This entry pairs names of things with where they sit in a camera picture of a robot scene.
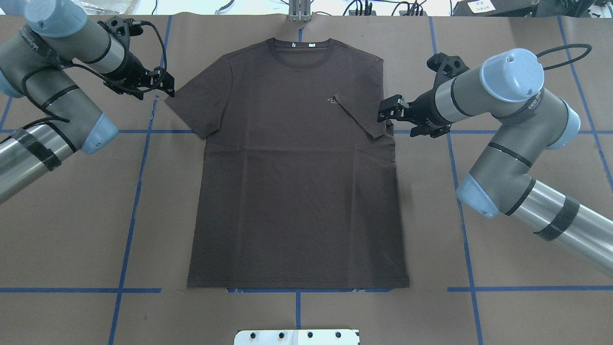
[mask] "metal bracket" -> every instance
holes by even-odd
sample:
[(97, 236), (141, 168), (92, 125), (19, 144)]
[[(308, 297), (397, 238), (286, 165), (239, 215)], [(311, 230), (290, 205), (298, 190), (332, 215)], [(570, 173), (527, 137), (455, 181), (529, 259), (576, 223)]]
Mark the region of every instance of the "metal bracket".
[(288, 0), (289, 21), (311, 21), (310, 0)]
[(359, 330), (243, 330), (234, 345), (359, 345)]

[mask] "grid line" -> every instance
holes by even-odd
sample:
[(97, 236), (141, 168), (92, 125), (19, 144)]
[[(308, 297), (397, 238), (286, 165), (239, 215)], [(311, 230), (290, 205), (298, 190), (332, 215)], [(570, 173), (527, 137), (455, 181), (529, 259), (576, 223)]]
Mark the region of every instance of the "grid line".
[[(560, 28), (560, 35), (562, 36), (562, 44), (566, 45), (566, 34), (564, 33), (564, 25), (562, 23), (562, 17), (558, 17), (558, 27)], [(566, 58), (568, 60), (571, 59), (571, 54), (566, 49)], [(571, 72), (573, 73), (573, 78), (575, 84), (577, 85), (577, 90), (579, 91), (579, 97), (581, 97), (581, 103), (583, 104), (583, 109), (585, 110), (585, 115), (587, 116), (587, 121), (590, 124), (591, 133), (594, 137), (594, 141), (596, 142), (596, 149), (598, 150), (598, 155), (600, 156), (600, 160), (603, 164), (604, 173), (607, 176), (607, 181), (609, 182), (609, 188), (613, 192), (613, 179), (611, 178), (611, 171), (609, 170), (609, 165), (607, 164), (607, 160), (604, 157), (603, 148), (600, 144), (600, 139), (598, 139), (598, 135), (596, 133), (596, 126), (594, 125), (594, 121), (592, 119), (592, 114), (590, 113), (590, 109), (587, 106), (587, 102), (585, 100), (585, 95), (583, 94), (583, 87), (581, 87), (581, 82), (579, 81), (579, 77), (577, 76), (577, 71), (575, 70), (574, 63), (570, 63)]]
[(10, 104), (13, 103), (13, 97), (9, 97), (9, 100), (6, 102), (6, 106), (4, 106), (4, 112), (2, 112), (2, 119), (0, 119), (0, 130), (4, 127), (4, 122), (6, 121), (6, 117), (9, 115)]
[(302, 305), (300, 298), (300, 292), (296, 292), (296, 329), (299, 330), (302, 328), (302, 312), (300, 310), (300, 306)]
[(447, 292), (520, 292), (520, 291), (613, 291), (613, 285), (550, 285), (550, 286), (475, 286), (448, 287)]
[[(428, 17), (430, 22), (430, 35), (432, 37), (432, 50), (434, 54), (438, 53), (438, 49), (436, 47), (436, 33), (434, 29), (434, 21), (432, 17)], [(451, 161), (451, 173), (454, 179), (454, 186), (457, 189), (458, 187), (458, 178), (457, 171), (455, 168), (455, 156), (453, 151), (453, 142), (451, 141), (451, 135), (448, 133), (445, 135), (447, 137), (447, 147), (449, 149), (449, 159)], [(466, 260), (466, 270), (468, 271), (468, 283), (470, 284), (471, 289), (474, 289), (474, 278), (473, 278), (473, 266), (470, 259), (470, 248), (468, 247), (468, 235), (466, 234), (466, 222), (464, 221), (464, 211), (462, 209), (462, 203), (460, 200), (456, 199), (458, 204), (458, 209), (460, 210), (460, 220), (462, 222), (462, 235), (464, 240), (464, 255)], [(477, 294), (474, 290), (470, 292), (471, 301), (473, 303), (473, 314), (474, 314), (474, 325), (477, 333), (477, 342), (479, 345), (483, 345), (483, 335), (481, 332), (481, 318), (479, 316), (479, 305), (477, 304)]]
[(157, 287), (0, 287), (0, 293), (161, 293)]
[[(168, 46), (168, 38), (170, 36), (170, 26), (172, 24), (172, 15), (168, 16), (168, 21), (166, 23), (166, 36), (164, 38), (164, 46)], [(160, 66), (162, 66), (163, 56), (160, 57)], [(142, 190), (143, 184), (143, 173), (145, 170), (145, 162), (147, 161), (147, 154), (149, 152), (149, 144), (151, 142), (151, 132), (153, 129), (153, 121), (155, 120), (155, 113), (158, 105), (158, 96), (156, 95), (156, 99), (153, 101), (153, 108), (151, 110), (151, 119), (149, 120), (149, 125), (147, 127), (147, 137), (145, 138), (145, 147), (143, 149), (143, 157), (140, 162), (140, 170), (139, 170), (139, 180), (136, 185), (136, 193), (134, 195), (134, 205), (132, 207), (132, 217), (130, 219), (130, 227), (128, 229), (128, 238), (126, 240), (126, 251), (123, 256), (123, 264), (121, 266), (121, 276), (119, 281), (119, 289), (117, 291), (117, 298), (115, 300), (115, 311), (113, 312), (113, 321), (111, 323), (111, 330), (109, 334), (109, 345), (113, 345), (115, 341), (115, 331), (117, 329), (117, 322), (119, 319), (119, 311), (121, 308), (121, 297), (123, 296), (123, 287), (126, 279), (126, 271), (128, 270), (128, 260), (130, 257), (130, 248), (132, 246), (132, 236), (134, 234), (134, 226), (136, 224), (136, 212), (139, 206), (140, 192)]]

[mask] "t-shirt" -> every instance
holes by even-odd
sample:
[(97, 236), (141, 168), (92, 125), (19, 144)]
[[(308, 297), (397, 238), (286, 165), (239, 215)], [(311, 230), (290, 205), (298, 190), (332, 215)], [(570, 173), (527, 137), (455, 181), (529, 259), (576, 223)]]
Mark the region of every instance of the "t-shirt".
[(188, 287), (407, 287), (383, 60), (269, 39), (166, 103), (207, 140)]

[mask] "black cable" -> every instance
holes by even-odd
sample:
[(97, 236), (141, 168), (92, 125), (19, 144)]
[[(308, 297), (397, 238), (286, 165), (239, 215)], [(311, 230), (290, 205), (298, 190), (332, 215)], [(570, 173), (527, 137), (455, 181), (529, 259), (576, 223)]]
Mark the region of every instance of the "black cable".
[(540, 52), (540, 53), (536, 54), (536, 57), (540, 58), (541, 56), (547, 55), (549, 53), (557, 52), (557, 51), (568, 49), (568, 48), (585, 48), (585, 52), (583, 54), (579, 55), (578, 57), (570, 59), (568, 61), (565, 61), (565, 62), (562, 62), (562, 63), (559, 63), (559, 64), (555, 64), (555, 65), (552, 65), (552, 66), (544, 67), (543, 71), (547, 71), (547, 70), (550, 70), (550, 69), (566, 66), (567, 64), (571, 64), (573, 62), (577, 62), (577, 61), (585, 58), (592, 51), (592, 46), (589, 45), (589, 44), (585, 44), (585, 43), (573, 43), (573, 44), (561, 45), (561, 46), (556, 47), (556, 48), (547, 49), (544, 52)]
[(419, 4), (416, 1), (416, 2), (411, 4), (411, 8), (408, 9), (404, 15), (406, 15), (406, 16), (417, 15), (418, 12), (419, 12)]
[(400, 1), (400, 2), (396, 3), (396, 7), (394, 7), (394, 10), (392, 11), (391, 15), (394, 15), (394, 13), (396, 13), (396, 10), (398, 9), (398, 6), (400, 6), (402, 4), (406, 4), (406, 11), (409, 12), (411, 4), (409, 4), (406, 1)]
[(26, 85), (27, 82), (28, 82), (28, 79), (30, 79), (34, 74), (40, 73), (42, 71), (46, 71), (47, 69), (56, 69), (58, 71), (60, 70), (56, 66), (42, 67), (42, 68), (36, 69), (36, 70), (26, 74), (23, 77), (23, 79), (21, 80), (21, 91), (23, 92), (24, 95), (26, 95), (26, 97), (28, 98), (28, 101), (32, 102), (32, 104), (35, 107), (37, 107), (38, 109), (42, 110), (43, 113), (49, 115), (49, 117), (41, 118), (41, 119), (38, 119), (38, 120), (36, 120), (34, 122), (29, 123), (30, 126), (35, 125), (36, 123), (39, 123), (39, 122), (44, 122), (44, 121), (49, 121), (49, 120), (62, 121), (62, 122), (66, 122), (66, 123), (70, 122), (70, 120), (68, 120), (67, 118), (63, 118), (63, 117), (57, 116), (54, 113), (52, 113), (49, 110), (47, 110), (47, 108), (42, 107), (36, 100), (34, 100), (32, 95), (30, 95), (30, 92), (28, 91), (28, 86)]
[(349, 10), (349, 8), (351, 7), (351, 5), (354, 4), (354, 2), (356, 3), (356, 14), (357, 14), (357, 3), (359, 2), (360, 5), (362, 4), (361, 0), (353, 0), (349, 3), (349, 5), (347, 5), (347, 7), (345, 8), (345, 11), (343, 11), (343, 15), (347, 14), (347, 11)]
[(84, 70), (94, 74), (96, 77), (104, 80), (105, 82), (113, 85), (114, 87), (117, 87), (119, 90), (121, 90), (123, 92), (126, 92), (126, 93), (146, 93), (146, 92), (153, 91), (153, 90), (157, 89), (160, 86), (160, 84), (162, 84), (162, 80), (164, 80), (164, 77), (166, 76), (166, 69), (168, 68), (168, 63), (166, 61), (166, 47), (164, 46), (164, 41), (162, 40), (162, 37), (159, 34), (158, 28), (156, 28), (155, 25), (152, 22), (143, 20), (143, 21), (141, 21), (141, 25), (147, 25), (147, 26), (152, 27), (153, 30), (155, 31), (155, 34), (158, 36), (158, 40), (159, 40), (160, 45), (162, 46), (162, 57), (164, 59), (164, 67), (162, 68), (162, 71), (161, 71), (161, 73), (159, 75), (158, 81), (152, 87), (147, 88), (146, 90), (139, 90), (137, 88), (134, 88), (134, 89), (126, 88), (126, 87), (124, 87), (124, 86), (122, 86), (120, 84), (117, 84), (116, 82), (110, 80), (109, 78), (103, 76), (102, 74), (94, 71), (93, 69), (91, 69), (91, 68), (89, 68), (87, 66), (84, 66), (82, 64), (71, 63), (69, 66), (70, 67), (78, 67), (78, 68), (84, 69)]
[(221, 7), (220, 7), (220, 8), (219, 8), (217, 11), (215, 11), (215, 14), (218, 14), (218, 13), (220, 13), (221, 11), (226, 10), (226, 9), (227, 9), (228, 7), (230, 7), (230, 6), (231, 6), (233, 3), (234, 3), (234, 0), (230, 0), (230, 2), (228, 2), (227, 4), (225, 4), (225, 5), (221, 6)]

